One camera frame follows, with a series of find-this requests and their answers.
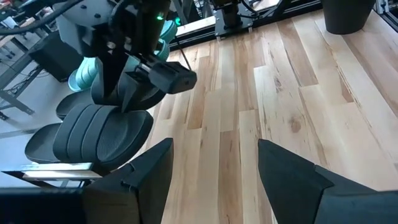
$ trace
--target black cable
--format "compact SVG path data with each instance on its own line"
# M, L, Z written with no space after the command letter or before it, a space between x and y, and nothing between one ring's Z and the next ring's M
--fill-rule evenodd
M8 64L6 64L6 63L4 63L4 62L0 62L0 63L2 63L3 65L6 65L8 68L10 68L10 69L13 70L14 72L18 73L12 66L10 66L10 65L8 65ZM31 70L31 71L29 72L28 75L27 75L27 74L24 74L24 73L22 73L22 72L19 72L18 75L23 75L23 76L26 76L26 77L31 77L32 74L30 74L30 73L33 73L33 72L37 71L38 69L40 69L40 67L34 68L33 70ZM49 72L42 72L42 73L37 74L36 78L44 78L44 77L47 77L47 76L49 76L49 75L50 75Z
M120 21L122 19L125 8L127 8L128 5L132 4L133 2L134 0L120 0L113 8L112 13L108 20L108 27L110 33L113 34L116 40L120 42L124 42L124 35L121 32L121 30L119 30Z
M266 12L260 13L260 16L267 17L267 16L271 15L272 13L274 13L277 8L278 8L277 6L274 6L272 9L270 9Z
M242 14L238 14L239 17L243 17L243 18L249 18L249 19L257 19L259 16L245 16Z
M203 8L205 7L205 3L200 4L200 0L198 0L199 6L200 6L200 14L201 14L201 18L204 19L205 14L203 13Z
M246 3L245 0L242 0L242 4L243 4L244 7L246 7L246 9L248 9L249 11L251 11L252 13L254 13L255 18L257 18L257 17L260 16L259 13L258 13L256 10L254 10L252 7L250 7L250 6Z
M254 3L260 2L260 1L261 1L261 0L252 0L252 1L249 1L249 5L250 5L251 7L253 7Z
M33 73L37 70L37 68L33 69L32 71L29 72L28 76L32 76ZM26 77L25 79L23 79L23 81L15 84L13 87L11 87L10 89L4 90L6 93L11 93L13 95L16 95L18 90L20 88L22 88L24 86L25 83L27 83L29 81L29 77Z
M185 56L185 53L184 53L184 51L183 51L182 48L181 48L181 45L180 45L180 42L179 42L178 39L177 39L177 36L175 37L175 41L176 41L177 46L179 47L179 49L180 49L180 51L181 51L182 56L184 57L185 62L186 62L187 65L188 65L189 70L192 71L191 65L189 64L188 59L187 59L187 56Z
M58 16L62 15L67 10L69 10L70 8L72 8L73 6L77 5L78 3L82 2L82 1L83 0L69 0L60 9L55 10L49 16L46 16L45 18L43 18L39 21L35 21L28 26L21 27L21 28L14 28L14 29L0 29L0 35L22 34L22 33L29 32L34 29L40 28L41 26L44 26L46 23L53 21Z

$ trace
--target black trash can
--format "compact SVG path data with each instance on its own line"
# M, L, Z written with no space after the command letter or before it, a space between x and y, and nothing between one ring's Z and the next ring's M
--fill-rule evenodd
M325 24L332 34L352 34L365 25L376 0L322 0Z

